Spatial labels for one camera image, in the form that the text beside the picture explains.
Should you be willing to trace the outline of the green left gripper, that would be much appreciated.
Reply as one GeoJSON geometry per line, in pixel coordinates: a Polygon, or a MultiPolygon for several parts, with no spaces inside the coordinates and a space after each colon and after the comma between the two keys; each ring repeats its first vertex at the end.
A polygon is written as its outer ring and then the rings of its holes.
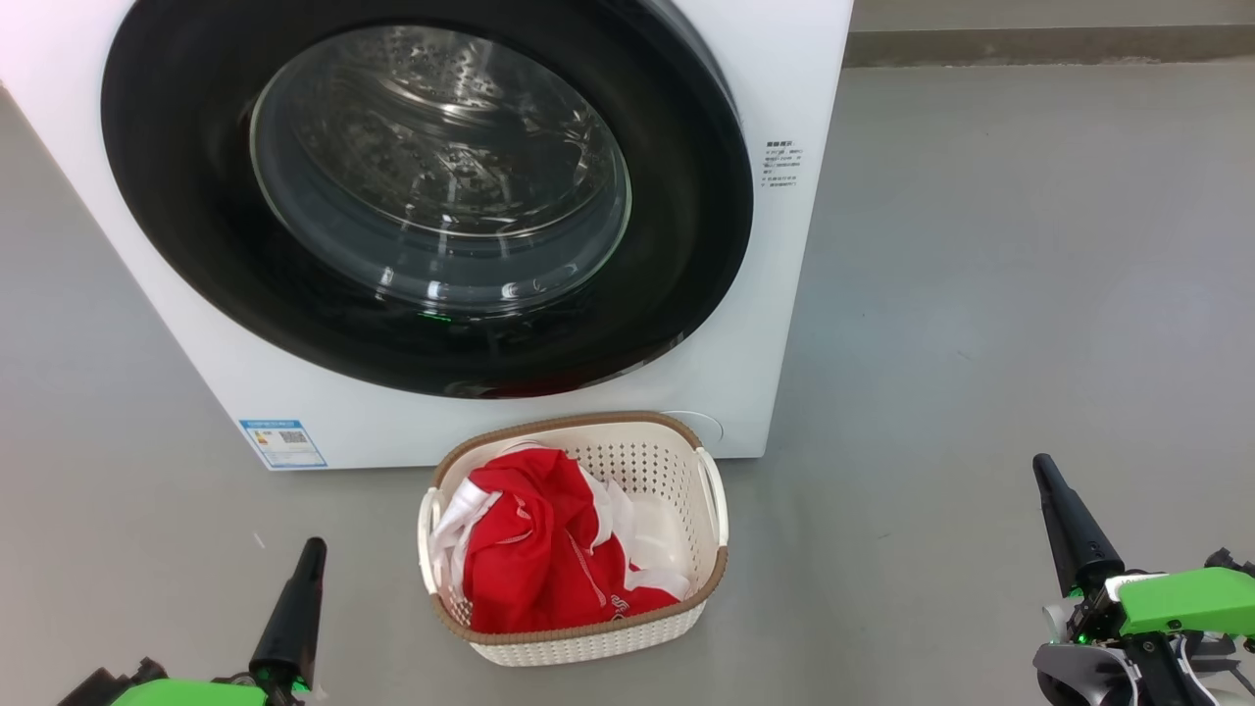
{"type": "Polygon", "coordinates": [[[287,577],[248,672],[227,678],[171,678],[161,663],[143,658],[129,675],[98,668],[60,705],[312,705],[326,540],[310,537],[287,577]]]}

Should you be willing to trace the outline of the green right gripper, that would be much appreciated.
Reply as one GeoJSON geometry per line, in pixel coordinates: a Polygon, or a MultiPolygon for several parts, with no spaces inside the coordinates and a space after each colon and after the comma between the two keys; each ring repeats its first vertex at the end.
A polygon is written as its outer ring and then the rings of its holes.
{"type": "Polygon", "coordinates": [[[1215,551],[1204,568],[1180,573],[1127,571],[1086,502],[1053,456],[1032,456],[1055,577],[1062,594],[1076,594],[1076,645],[1113,645],[1130,635],[1185,631],[1252,640],[1254,578],[1250,561],[1215,551]]]}

